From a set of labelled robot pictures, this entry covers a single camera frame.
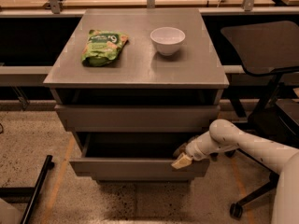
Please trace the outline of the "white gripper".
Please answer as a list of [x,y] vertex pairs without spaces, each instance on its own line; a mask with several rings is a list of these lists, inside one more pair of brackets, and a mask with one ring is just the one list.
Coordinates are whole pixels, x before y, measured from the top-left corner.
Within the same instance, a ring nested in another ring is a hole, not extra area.
[[171,164],[173,168],[185,168],[192,164],[192,160],[200,161],[203,159],[203,153],[195,139],[196,137],[189,139],[174,151],[173,157],[177,159]]

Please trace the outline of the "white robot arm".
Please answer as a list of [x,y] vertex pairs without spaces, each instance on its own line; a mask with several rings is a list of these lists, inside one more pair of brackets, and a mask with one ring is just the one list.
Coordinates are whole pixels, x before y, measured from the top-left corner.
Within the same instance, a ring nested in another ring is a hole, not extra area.
[[207,132],[196,135],[175,152],[172,167],[185,168],[211,153],[240,148],[279,175],[271,224],[299,224],[299,149],[237,128],[226,119],[214,120]]

